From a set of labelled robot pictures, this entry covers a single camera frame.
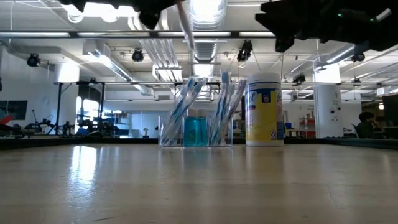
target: white lid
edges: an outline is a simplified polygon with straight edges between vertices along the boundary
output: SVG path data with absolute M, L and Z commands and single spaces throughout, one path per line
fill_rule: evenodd
M 199 109 L 198 110 L 198 117 L 206 117 L 206 110 L 205 109 Z
M 197 111 L 195 109 L 188 109 L 187 110 L 187 116 L 196 117 L 197 116 Z

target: chair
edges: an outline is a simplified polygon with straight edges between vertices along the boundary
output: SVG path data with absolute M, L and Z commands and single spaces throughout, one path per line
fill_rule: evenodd
M 359 139 L 358 130 L 356 129 L 356 125 L 355 124 L 351 124 L 351 125 L 354 127 L 354 132 L 355 132 L 356 138 Z

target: metal pole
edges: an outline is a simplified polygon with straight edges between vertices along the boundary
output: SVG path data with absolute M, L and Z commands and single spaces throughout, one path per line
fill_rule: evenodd
M 58 130 L 60 127 L 59 122 L 60 122 L 60 110 L 61 110 L 62 85 L 63 83 L 59 83 L 58 86 L 58 106 L 57 106 L 57 121 L 55 122 L 55 135 L 58 135 Z
M 99 111 L 99 118 L 102 118 L 102 112 L 104 111 L 104 101 L 105 101 L 105 83 L 102 84 L 102 93 L 101 93 L 101 110 Z

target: ceiling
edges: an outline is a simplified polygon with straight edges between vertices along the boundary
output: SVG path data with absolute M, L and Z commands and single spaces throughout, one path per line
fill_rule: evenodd
M 263 26 L 254 20 L 255 13 L 260 12 L 259 6 L 247 7 L 253 4 L 260 4 L 264 1 L 249 0 L 230 0 L 225 20 L 224 30 L 261 30 L 266 31 Z M 179 26 L 178 13 L 174 7 L 167 10 L 167 18 L 170 30 L 181 30 Z M 0 0 L 0 30 L 78 30 L 78 31 L 111 31 L 111 30 L 130 30 L 125 17 L 119 18 L 114 23 L 107 23 L 99 17 L 86 17 L 78 24 L 73 24 L 67 19 L 66 10 L 60 8 L 58 2 L 54 1 L 5 1 Z M 86 41 L 83 39 L 13 39 L 12 46 L 19 49 L 26 47 L 59 47 L 67 55 L 66 60 L 77 59 L 83 66 L 82 76 L 96 77 L 98 80 L 115 81 L 115 74 L 106 69 L 102 64 L 90 62 L 90 59 L 83 52 L 83 46 Z M 296 40 L 295 45 L 285 54 L 276 53 L 274 50 L 275 39 L 252 39 L 254 46 L 253 54 L 249 58 L 244 68 L 238 68 L 235 59 L 243 39 L 228 39 L 221 43 L 217 65 L 213 76 L 219 74 L 220 69 L 230 69 L 234 77 L 247 77 L 249 75 L 262 72 L 282 73 L 288 81 L 296 73 L 290 73 L 294 68 L 313 58 L 316 55 L 327 55 L 346 45 L 346 43 L 329 41 L 326 44 L 317 44 L 317 40 L 309 39 L 306 41 Z M 126 70 L 129 70 L 137 81 L 154 82 L 152 76 L 152 61 L 146 55 L 143 62 L 134 63 L 131 55 L 135 48 L 141 48 L 137 39 L 109 39 L 101 40 L 101 43 L 107 44 L 111 48 L 111 56 L 117 60 Z M 183 68 L 183 77 L 190 74 L 189 51 L 187 44 L 182 39 L 173 40 L 174 51 L 177 54 L 179 64 Z M 398 52 L 386 50 L 385 52 L 366 52 L 366 60 L 362 63 L 356 63 L 357 68 L 353 69 L 353 63 L 342 61 L 340 65 L 340 75 L 342 81 L 349 81 L 354 76 L 378 71 L 386 66 L 398 62 Z M 59 57 L 49 54 L 45 60 L 50 63 L 63 63 L 65 57 Z M 305 73 L 307 81 L 312 80 L 312 70 Z M 398 80 L 397 70 L 392 69 L 371 78 L 364 79 L 363 82 L 382 82 L 388 80 L 395 82 Z M 365 89 L 373 90 L 374 86 Z

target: white column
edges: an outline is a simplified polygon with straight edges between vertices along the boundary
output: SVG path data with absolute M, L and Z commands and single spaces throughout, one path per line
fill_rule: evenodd
M 324 66 L 326 70 L 314 72 L 314 82 L 339 83 L 338 64 Z M 341 92 L 338 85 L 320 85 L 314 88 L 315 127 L 317 138 L 342 137 Z

